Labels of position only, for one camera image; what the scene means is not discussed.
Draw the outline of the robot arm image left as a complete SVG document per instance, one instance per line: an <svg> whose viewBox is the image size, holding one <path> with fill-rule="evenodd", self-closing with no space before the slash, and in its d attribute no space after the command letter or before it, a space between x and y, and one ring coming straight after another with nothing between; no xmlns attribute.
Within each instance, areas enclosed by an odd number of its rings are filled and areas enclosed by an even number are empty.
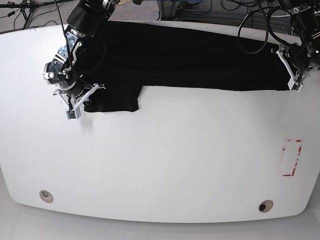
<svg viewBox="0 0 320 240"><path fill-rule="evenodd" d="M84 39L95 35L119 3L118 0L80 0L67 19L67 28L62 29L65 45L44 67L43 78L48 84L58 86L53 94L64 103L69 120L78 119L81 105L89 103L90 96L98 89L105 88L103 84L88 83L75 67L85 51Z"/></svg>

